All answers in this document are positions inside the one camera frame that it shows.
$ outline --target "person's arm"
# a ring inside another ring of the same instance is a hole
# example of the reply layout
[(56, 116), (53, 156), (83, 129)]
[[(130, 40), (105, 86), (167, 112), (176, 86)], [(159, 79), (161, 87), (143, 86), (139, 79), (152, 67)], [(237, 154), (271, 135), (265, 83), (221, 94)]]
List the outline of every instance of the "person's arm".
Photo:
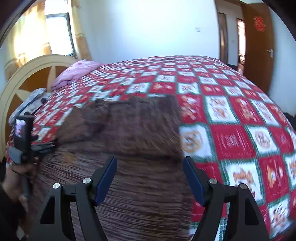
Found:
[(33, 164), (14, 165), (6, 171), (4, 181), (0, 185), (0, 239), (19, 240), (16, 230), (19, 219), (26, 212), (19, 201), (21, 195), (20, 174), (31, 173)]

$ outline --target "wooden headboard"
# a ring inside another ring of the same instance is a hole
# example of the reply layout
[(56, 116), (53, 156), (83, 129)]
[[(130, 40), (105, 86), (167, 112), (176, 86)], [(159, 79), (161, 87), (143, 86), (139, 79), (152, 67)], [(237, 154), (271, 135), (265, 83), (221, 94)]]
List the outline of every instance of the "wooden headboard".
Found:
[(1, 155), (6, 155), (5, 147), (11, 132), (10, 115), (33, 90), (47, 88), (47, 92), (51, 92), (51, 83), (76, 61), (58, 54), (40, 56), (23, 65), (9, 79), (0, 96), (0, 159)]

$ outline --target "yellow curtain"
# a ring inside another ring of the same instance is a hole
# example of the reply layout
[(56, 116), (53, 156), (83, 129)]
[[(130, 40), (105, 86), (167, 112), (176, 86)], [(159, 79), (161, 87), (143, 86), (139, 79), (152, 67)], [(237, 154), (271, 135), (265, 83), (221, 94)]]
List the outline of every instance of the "yellow curtain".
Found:
[(7, 36), (7, 80), (28, 61), (51, 54), (44, 13), (45, 0), (34, 3), (16, 22)]
[(70, 25), (72, 31), (72, 37), (74, 42), (75, 51), (79, 59), (91, 59), (91, 54), (89, 51), (89, 46), (87, 44), (86, 37), (82, 30), (82, 25), (80, 21), (80, 4), (79, 0), (70, 0), (68, 3), (71, 4), (70, 15)]

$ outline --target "brown garment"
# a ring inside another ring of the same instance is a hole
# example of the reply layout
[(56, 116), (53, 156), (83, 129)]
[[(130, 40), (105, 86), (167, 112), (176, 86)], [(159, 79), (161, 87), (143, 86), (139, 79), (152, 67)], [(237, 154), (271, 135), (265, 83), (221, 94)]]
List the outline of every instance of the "brown garment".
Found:
[[(77, 183), (115, 156), (116, 175), (96, 209), (108, 240), (188, 240), (192, 195), (181, 167), (179, 124), (174, 96), (74, 107), (57, 132), (60, 147), (40, 165), (31, 220), (53, 183)], [(75, 205), (71, 210), (76, 238), (83, 240)]]

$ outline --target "silver bolt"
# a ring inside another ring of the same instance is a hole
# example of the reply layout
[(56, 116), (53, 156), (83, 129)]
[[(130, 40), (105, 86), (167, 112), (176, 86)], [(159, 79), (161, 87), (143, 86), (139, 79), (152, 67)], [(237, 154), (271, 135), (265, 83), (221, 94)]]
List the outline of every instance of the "silver bolt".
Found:
[(82, 181), (84, 184), (87, 184), (87, 183), (90, 183), (91, 182), (91, 179), (90, 178), (85, 178), (83, 179)]
[(53, 186), (52, 186), (54, 189), (58, 189), (60, 187), (60, 184), (59, 183), (55, 183)]
[(246, 190), (248, 188), (248, 186), (244, 183), (241, 183), (240, 188)]
[(211, 179), (210, 179), (210, 183), (211, 183), (211, 184), (217, 184), (217, 182), (218, 182), (218, 181), (217, 181), (216, 179), (214, 179), (214, 178), (211, 178)]

